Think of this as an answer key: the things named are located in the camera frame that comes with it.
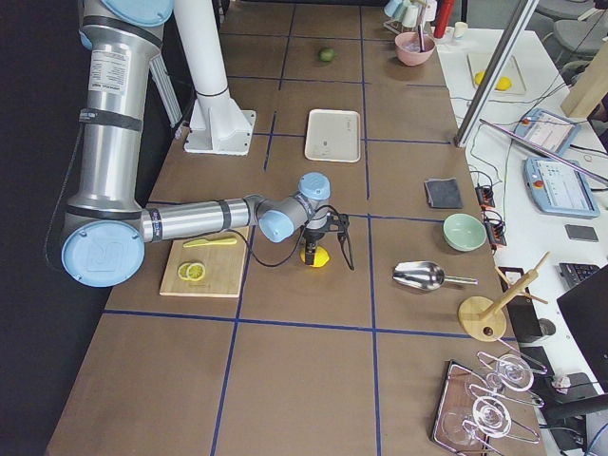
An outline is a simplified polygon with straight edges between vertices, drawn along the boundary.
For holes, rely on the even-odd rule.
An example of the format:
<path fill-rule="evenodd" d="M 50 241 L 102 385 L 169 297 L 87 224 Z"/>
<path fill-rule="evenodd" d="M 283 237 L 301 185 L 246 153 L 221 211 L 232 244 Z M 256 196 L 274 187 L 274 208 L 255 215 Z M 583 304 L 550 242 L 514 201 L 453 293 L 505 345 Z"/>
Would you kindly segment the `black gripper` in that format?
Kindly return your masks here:
<path fill-rule="evenodd" d="M 325 227 L 310 228 L 307 227 L 303 231 L 303 238 L 305 240 L 304 252 L 305 252 L 305 263 L 307 265 L 318 265 L 319 264 L 319 249 L 317 245 L 320 239 L 325 236 Z"/>

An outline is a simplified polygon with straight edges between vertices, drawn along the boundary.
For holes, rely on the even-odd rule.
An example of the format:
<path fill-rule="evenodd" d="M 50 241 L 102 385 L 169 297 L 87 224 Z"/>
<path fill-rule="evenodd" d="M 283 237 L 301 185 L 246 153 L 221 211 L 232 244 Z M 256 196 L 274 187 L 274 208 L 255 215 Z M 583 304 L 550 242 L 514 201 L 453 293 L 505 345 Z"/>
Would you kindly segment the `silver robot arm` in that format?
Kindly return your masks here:
<path fill-rule="evenodd" d="M 275 201 L 258 195 L 165 208 L 142 208 L 135 186 L 146 89 L 163 95 L 163 27 L 177 23 L 193 80 L 195 102 L 187 150 L 244 156 L 256 115 L 241 109 L 226 79 L 213 6 L 208 1 L 84 1 L 80 34 L 90 48 L 78 193 L 66 206 L 61 259 L 77 281 L 109 287 L 132 277 L 144 246 L 173 238 L 258 227 L 273 242 L 294 233 L 314 241 L 330 226 L 328 178 L 304 175 L 297 191 Z"/>

